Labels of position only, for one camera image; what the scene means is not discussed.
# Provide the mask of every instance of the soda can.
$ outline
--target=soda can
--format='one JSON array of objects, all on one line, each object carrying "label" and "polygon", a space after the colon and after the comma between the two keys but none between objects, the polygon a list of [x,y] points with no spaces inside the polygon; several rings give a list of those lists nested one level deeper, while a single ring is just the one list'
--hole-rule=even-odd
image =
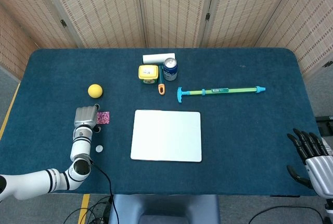
[{"label": "soda can", "polygon": [[167,58],[163,64],[163,76],[167,81],[173,81],[177,77],[178,63],[174,58]]}]

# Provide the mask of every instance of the toy syringe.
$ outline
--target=toy syringe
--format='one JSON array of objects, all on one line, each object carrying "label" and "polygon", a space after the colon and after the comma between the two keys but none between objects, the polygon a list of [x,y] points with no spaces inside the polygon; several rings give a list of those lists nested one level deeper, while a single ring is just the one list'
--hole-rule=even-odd
[{"label": "toy syringe", "polygon": [[259,93],[265,90],[266,90],[265,87],[254,86],[251,88],[239,88],[239,89],[218,88],[210,90],[202,89],[202,90],[193,90],[193,91],[182,91],[182,87],[178,87],[177,99],[179,103],[182,103],[183,95],[212,95],[212,94],[246,93],[246,92]]}]

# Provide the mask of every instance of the white board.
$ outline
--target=white board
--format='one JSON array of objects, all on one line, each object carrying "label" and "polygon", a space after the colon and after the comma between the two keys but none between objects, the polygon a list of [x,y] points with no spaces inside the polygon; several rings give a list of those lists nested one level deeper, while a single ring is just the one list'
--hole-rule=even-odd
[{"label": "white board", "polygon": [[131,159],[201,162],[200,113],[135,111]]}]

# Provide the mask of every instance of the black cable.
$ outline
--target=black cable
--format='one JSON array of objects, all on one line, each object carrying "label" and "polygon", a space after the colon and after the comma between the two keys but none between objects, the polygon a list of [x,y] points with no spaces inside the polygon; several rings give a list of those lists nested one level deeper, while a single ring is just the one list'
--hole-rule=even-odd
[{"label": "black cable", "polygon": [[[93,206],[90,207],[91,211],[94,212],[94,209],[95,209],[95,207],[96,207],[98,204],[107,203],[107,202],[100,202],[100,201],[102,201],[102,200],[104,200],[104,199],[106,199],[106,198],[110,198],[110,196],[105,196],[105,197],[99,199],[97,203],[95,203]],[[92,216],[92,213],[90,213],[90,215],[89,215],[88,223],[89,223],[89,221],[90,221],[91,216]]]},{"label": "black cable", "polygon": [[112,194],[112,189],[111,189],[111,180],[110,180],[110,178],[108,177],[108,175],[107,175],[103,170],[101,170],[101,168],[98,167],[98,166],[97,166],[92,160],[90,160],[90,162],[91,162],[91,164],[92,164],[95,168],[97,168],[97,170],[99,170],[103,175],[105,175],[105,177],[106,177],[106,178],[108,179],[108,181],[109,181],[109,189],[110,189],[110,195],[111,195],[109,202],[110,202],[111,206],[113,206],[114,212],[116,213],[116,216],[117,216],[117,222],[118,222],[118,224],[119,224],[119,216],[118,216],[118,212],[117,212],[117,210],[116,210],[116,206],[114,205],[114,201],[113,201],[113,194]]},{"label": "black cable", "polygon": [[[89,208],[89,210],[90,210],[90,215],[89,215],[88,223],[89,223],[89,221],[90,221],[90,218],[91,218],[92,213],[94,212],[95,207],[96,207],[97,205],[99,205],[99,204],[105,204],[105,203],[108,203],[108,202],[99,202],[99,201],[98,201],[96,204],[94,204],[93,206],[91,206],[91,207]],[[82,218],[81,218],[81,220],[80,220],[80,224],[82,224],[82,220],[84,219],[84,216],[87,215],[87,213],[88,213],[88,211],[85,212],[84,215],[82,216]]]},{"label": "black cable", "polygon": [[88,208],[86,208],[86,207],[80,207],[80,208],[74,210],[73,212],[71,212],[71,213],[67,216],[67,218],[66,218],[66,220],[63,222],[63,224],[66,223],[66,221],[68,220],[69,217],[71,217],[72,214],[74,214],[76,211],[79,211],[79,210],[82,210],[82,209],[87,209],[88,211],[91,211],[90,209],[88,209]]},{"label": "black cable", "polygon": [[322,215],[318,212],[317,209],[313,208],[313,207],[305,207],[305,206],[275,206],[275,207],[270,207],[270,208],[267,208],[265,210],[262,210],[261,212],[257,213],[255,216],[252,217],[252,219],[249,221],[248,224],[251,224],[251,222],[254,220],[255,217],[257,217],[258,215],[264,213],[264,212],[267,212],[269,210],[272,210],[272,209],[275,209],[275,208],[308,208],[308,209],[311,209],[311,210],[314,210],[317,212],[317,214],[319,214],[321,220],[322,220],[322,223],[324,224],[324,220],[323,220],[323,217]]},{"label": "black cable", "polygon": [[103,218],[95,218],[91,222],[88,222],[88,224],[96,224],[96,220],[103,220]]}]

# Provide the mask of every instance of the yellow ball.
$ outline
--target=yellow ball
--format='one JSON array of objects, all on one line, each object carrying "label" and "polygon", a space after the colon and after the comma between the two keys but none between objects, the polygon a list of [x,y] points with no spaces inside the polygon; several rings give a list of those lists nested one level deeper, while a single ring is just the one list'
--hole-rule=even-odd
[{"label": "yellow ball", "polygon": [[103,94],[103,89],[100,85],[98,84],[92,84],[88,88],[88,94],[92,98],[99,98]]}]

